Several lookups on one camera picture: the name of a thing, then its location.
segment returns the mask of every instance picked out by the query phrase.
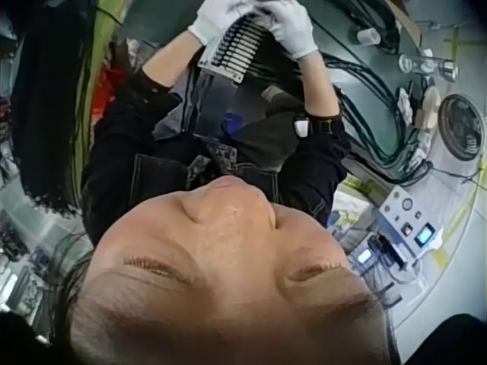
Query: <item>fan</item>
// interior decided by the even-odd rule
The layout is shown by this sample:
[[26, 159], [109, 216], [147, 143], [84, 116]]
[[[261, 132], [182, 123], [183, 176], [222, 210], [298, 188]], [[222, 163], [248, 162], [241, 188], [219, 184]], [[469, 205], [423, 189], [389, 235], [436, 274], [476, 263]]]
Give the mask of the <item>fan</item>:
[[468, 97], [452, 94], [443, 100], [438, 111], [438, 128], [445, 146], [458, 160], [475, 160], [482, 153], [484, 118]]

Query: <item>display screen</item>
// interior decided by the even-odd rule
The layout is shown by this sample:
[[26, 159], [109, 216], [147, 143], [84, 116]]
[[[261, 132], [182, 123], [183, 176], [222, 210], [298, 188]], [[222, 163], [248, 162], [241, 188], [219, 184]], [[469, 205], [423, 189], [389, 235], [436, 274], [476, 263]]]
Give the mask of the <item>display screen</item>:
[[426, 224], [422, 230], [419, 231], [418, 236], [416, 236], [415, 241], [418, 243], [419, 247], [424, 247], [431, 238], [434, 236], [434, 228], [430, 223]]
[[361, 264], [364, 264], [367, 260], [369, 260], [370, 257], [372, 257], [372, 252], [369, 249], [366, 249], [358, 257], [358, 262], [360, 262]]

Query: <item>black shirt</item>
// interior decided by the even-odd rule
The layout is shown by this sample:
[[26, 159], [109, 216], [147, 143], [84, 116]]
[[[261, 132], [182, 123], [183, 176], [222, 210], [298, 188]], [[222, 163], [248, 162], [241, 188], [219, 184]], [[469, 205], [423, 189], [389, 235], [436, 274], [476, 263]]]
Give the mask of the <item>black shirt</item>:
[[[336, 188], [346, 177], [342, 159], [350, 151], [339, 116], [332, 117], [338, 125], [332, 134], [301, 139], [279, 173], [241, 163], [238, 156], [222, 168], [215, 163], [212, 143], [193, 135], [155, 141], [155, 125], [180, 103], [168, 92], [140, 71], [117, 93], [95, 127], [82, 180], [84, 225], [94, 245], [138, 203], [194, 189], [229, 173], [262, 189], [271, 202], [304, 211], [326, 226]], [[197, 161], [206, 161], [203, 173], [189, 179]]]

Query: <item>closed eye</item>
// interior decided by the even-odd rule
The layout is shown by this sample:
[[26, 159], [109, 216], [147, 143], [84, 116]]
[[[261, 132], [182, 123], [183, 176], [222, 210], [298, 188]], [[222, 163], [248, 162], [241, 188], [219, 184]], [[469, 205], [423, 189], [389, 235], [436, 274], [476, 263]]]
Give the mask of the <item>closed eye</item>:
[[158, 276], [174, 279], [179, 281], [181, 284], [190, 285], [194, 282], [192, 278], [188, 278], [187, 276], [181, 274], [181, 272], [176, 270], [174, 267], [149, 257], [131, 256], [124, 259], [123, 264], [140, 268]]
[[306, 268], [302, 268], [301, 270], [296, 271], [292, 275], [289, 276], [289, 279], [292, 281], [306, 281], [314, 278], [322, 273], [331, 270], [333, 268], [341, 267], [340, 264], [325, 264], [325, 265], [312, 265]]

